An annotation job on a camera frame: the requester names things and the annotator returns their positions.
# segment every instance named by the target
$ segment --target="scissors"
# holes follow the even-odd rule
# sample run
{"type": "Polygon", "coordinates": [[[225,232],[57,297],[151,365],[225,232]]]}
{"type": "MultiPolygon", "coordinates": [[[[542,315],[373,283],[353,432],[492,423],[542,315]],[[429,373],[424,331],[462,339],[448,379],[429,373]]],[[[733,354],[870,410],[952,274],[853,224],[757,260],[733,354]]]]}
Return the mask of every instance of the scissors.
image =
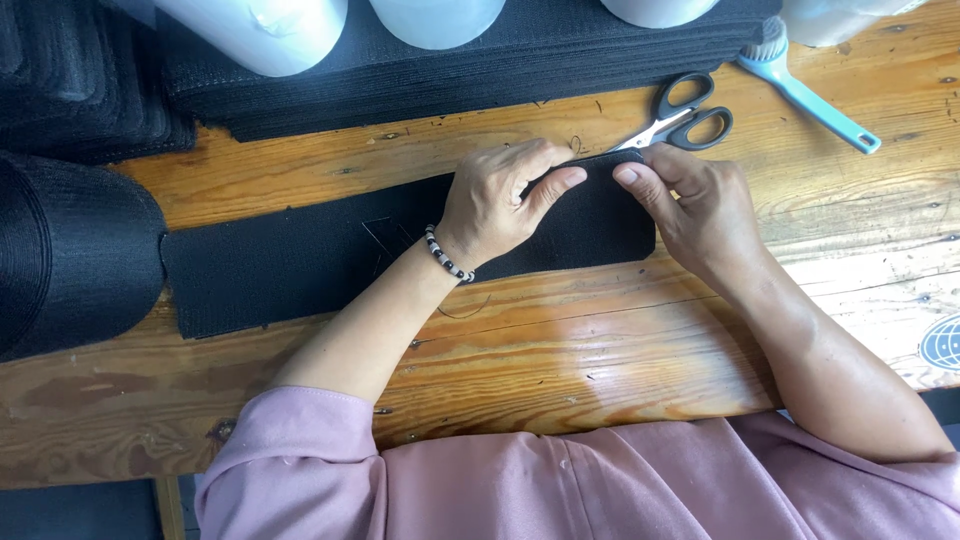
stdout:
{"type": "Polygon", "coordinates": [[[659,141],[668,142],[678,148],[688,151],[706,150],[723,140],[733,126],[733,115],[726,107],[714,107],[710,110],[698,110],[700,104],[713,93],[713,78],[707,73],[685,73],[666,86],[661,86],[654,97],[654,123],[649,128],[630,137],[622,144],[614,146],[607,152],[626,150],[630,148],[646,148],[659,141]],[[692,81],[697,84],[697,92],[693,98],[679,105],[670,103],[670,92],[680,83],[692,81]],[[720,133],[707,142],[690,141],[690,130],[705,120],[716,116],[723,122],[720,133]]]}

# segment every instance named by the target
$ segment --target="person's left hand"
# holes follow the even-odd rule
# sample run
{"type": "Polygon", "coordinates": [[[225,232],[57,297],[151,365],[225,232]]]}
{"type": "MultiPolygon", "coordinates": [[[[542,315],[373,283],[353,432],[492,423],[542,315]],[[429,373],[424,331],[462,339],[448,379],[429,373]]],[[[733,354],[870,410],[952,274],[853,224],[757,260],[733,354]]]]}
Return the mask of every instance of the person's left hand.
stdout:
{"type": "Polygon", "coordinates": [[[471,271],[520,245],[568,189],[587,179],[581,167],[557,169],[520,199],[550,167],[574,153],[546,139],[478,150],[457,165],[446,196],[437,243],[457,266],[471,271]]]}

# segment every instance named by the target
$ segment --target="brush bristles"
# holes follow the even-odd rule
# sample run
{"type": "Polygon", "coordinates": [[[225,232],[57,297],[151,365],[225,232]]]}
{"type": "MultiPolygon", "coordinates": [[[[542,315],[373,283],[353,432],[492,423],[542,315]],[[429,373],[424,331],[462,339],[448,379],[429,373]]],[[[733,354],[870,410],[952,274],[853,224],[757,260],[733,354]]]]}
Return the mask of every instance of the brush bristles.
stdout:
{"type": "Polygon", "coordinates": [[[786,49],[786,24],[774,15],[763,21],[763,42],[759,45],[747,45],[740,53],[750,60],[769,61],[786,49]]]}

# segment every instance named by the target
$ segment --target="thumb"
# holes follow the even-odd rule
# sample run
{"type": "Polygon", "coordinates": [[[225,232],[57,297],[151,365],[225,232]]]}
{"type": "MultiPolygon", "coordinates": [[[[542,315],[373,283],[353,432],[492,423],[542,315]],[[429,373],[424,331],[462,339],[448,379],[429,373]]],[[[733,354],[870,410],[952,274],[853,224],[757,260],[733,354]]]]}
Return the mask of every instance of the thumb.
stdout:
{"type": "Polygon", "coordinates": [[[679,206],[670,195],[660,175],[641,163],[620,163],[613,170],[613,179],[640,202],[654,221],[672,220],[679,206]]]}
{"type": "Polygon", "coordinates": [[[523,211],[531,223],[537,225],[550,207],[574,185],[587,179],[587,171],[580,167],[557,169],[548,174],[530,190],[523,201],[523,211]]]}

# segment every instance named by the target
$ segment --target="pink sweatshirt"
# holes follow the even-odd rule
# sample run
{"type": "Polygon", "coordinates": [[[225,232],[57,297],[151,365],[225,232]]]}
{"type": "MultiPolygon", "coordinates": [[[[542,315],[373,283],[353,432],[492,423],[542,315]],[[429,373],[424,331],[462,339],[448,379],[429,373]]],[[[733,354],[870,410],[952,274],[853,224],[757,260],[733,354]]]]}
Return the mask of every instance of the pink sweatshirt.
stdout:
{"type": "Polygon", "coordinates": [[[960,539],[960,458],[876,465],[777,413],[380,454],[372,404],[244,408],[197,492],[204,539],[960,539]]]}

